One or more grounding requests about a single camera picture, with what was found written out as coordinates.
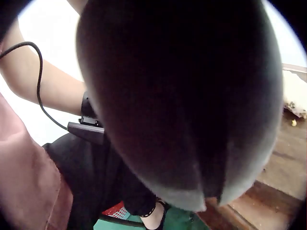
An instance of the white wall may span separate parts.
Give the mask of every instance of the white wall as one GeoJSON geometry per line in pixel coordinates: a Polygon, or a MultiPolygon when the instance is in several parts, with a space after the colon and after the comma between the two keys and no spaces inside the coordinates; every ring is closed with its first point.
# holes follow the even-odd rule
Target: white wall
{"type": "Polygon", "coordinates": [[[269,2],[263,3],[277,38],[282,63],[307,67],[306,53],[289,24],[269,2]]]}
{"type": "MultiPolygon", "coordinates": [[[[283,63],[306,66],[306,54],[300,47],[291,29],[272,8],[265,3],[272,21],[283,63]]],[[[19,16],[22,34],[27,41],[34,42],[43,58],[71,76],[82,79],[75,52],[75,31],[78,14],[65,0],[34,0],[19,16]]],[[[3,78],[0,78],[0,92],[25,123],[30,135],[39,144],[52,142],[64,133],[41,111],[40,107],[14,95],[3,78]]],[[[77,121],[77,116],[47,109],[50,115],[63,125],[77,121]]]]}

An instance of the black wristband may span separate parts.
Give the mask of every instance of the black wristband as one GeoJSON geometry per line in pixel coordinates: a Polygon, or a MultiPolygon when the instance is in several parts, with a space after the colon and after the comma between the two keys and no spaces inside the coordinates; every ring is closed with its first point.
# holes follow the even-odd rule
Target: black wristband
{"type": "Polygon", "coordinates": [[[83,94],[82,104],[81,104],[81,115],[91,118],[96,118],[96,114],[91,106],[91,103],[88,99],[87,91],[83,94]]]}

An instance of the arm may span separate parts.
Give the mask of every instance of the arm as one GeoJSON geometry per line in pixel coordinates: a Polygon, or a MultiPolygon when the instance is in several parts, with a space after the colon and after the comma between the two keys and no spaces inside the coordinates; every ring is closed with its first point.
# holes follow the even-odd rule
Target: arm
{"type": "MultiPolygon", "coordinates": [[[[23,41],[16,20],[2,41],[2,51],[23,41]]],[[[0,60],[0,73],[10,89],[34,103],[38,103],[38,72],[39,58],[27,46],[12,51],[0,60]]],[[[74,79],[46,60],[43,61],[41,99],[44,106],[79,115],[85,89],[84,82],[74,79]]]]}

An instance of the green floor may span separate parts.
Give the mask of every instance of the green floor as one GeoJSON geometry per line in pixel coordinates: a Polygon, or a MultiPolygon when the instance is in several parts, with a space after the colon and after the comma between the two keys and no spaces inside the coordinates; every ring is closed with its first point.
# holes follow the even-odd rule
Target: green floor
{"type": "MultiPolygon", "coordinates": [[[[141,222],[136,216],[130,216],[128,220],[141,222]]],[[[166,214],[164,230],[209,230],[209,228],[192,212],[178,208],[170,208],[166,214]]],[[[98,220],[94,230],[144,230],[144,228],[130,227],[98,220]]]]}

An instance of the pink shirt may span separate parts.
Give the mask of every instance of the pink shirt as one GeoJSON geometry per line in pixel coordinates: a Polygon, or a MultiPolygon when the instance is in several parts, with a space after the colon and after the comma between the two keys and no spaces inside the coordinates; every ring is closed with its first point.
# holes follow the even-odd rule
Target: pink shirt
{"type": "Polygon", "coordinates": [[[18,229],[65,230],[73,196],[0,94],[0,210],[18,229]]]}

